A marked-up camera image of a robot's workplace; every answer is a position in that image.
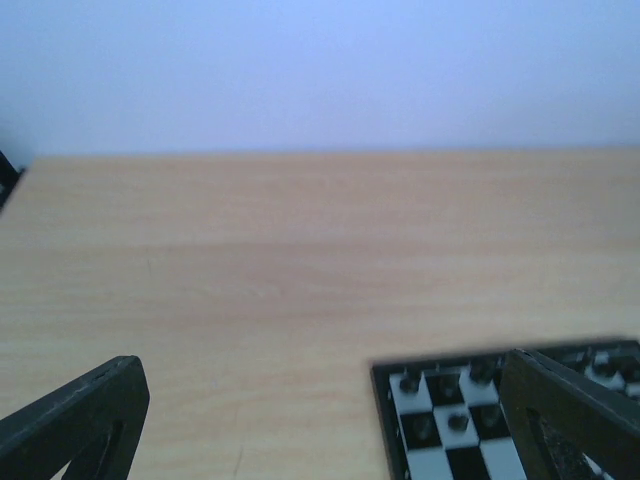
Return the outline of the black silver chess board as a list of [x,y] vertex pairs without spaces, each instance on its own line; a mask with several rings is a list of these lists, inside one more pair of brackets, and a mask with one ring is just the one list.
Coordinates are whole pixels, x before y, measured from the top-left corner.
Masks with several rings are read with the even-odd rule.
[[[639,402],[639,342],[538,350]],[[371,379],[392,479],[526,479],[499,389],[506,349],[375,362]]]

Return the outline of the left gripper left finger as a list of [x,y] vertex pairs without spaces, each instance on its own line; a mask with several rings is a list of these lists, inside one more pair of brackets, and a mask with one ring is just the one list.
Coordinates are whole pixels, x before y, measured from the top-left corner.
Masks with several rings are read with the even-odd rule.
[[1,477],[125,479],[148,407],[140,358],[117,356],[1,420]]

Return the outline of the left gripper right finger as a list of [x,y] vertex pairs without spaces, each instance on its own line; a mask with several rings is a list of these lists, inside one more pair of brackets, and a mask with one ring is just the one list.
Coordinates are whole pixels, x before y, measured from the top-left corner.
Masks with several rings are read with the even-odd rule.
[[507,353],[504,415],[528,479],[639,477],[639,404],[538,351]]

